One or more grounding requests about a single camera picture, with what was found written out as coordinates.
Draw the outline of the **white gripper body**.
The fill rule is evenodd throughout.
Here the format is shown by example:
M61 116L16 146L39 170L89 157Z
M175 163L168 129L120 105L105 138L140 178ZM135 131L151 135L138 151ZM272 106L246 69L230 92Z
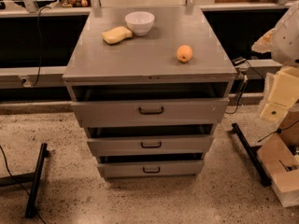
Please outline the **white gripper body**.
M275 74L267 73L264 81L263 99L259 118L279 123L299 100L299 69L282 67Z

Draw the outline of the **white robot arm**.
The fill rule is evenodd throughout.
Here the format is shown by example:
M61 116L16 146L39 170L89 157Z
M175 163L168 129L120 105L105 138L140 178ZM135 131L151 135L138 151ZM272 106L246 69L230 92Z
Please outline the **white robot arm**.
M260 119L281 122L299 100L299 2L293 2L276 26L251 47L271 53L282 68L273 75L270 92L263 98Z

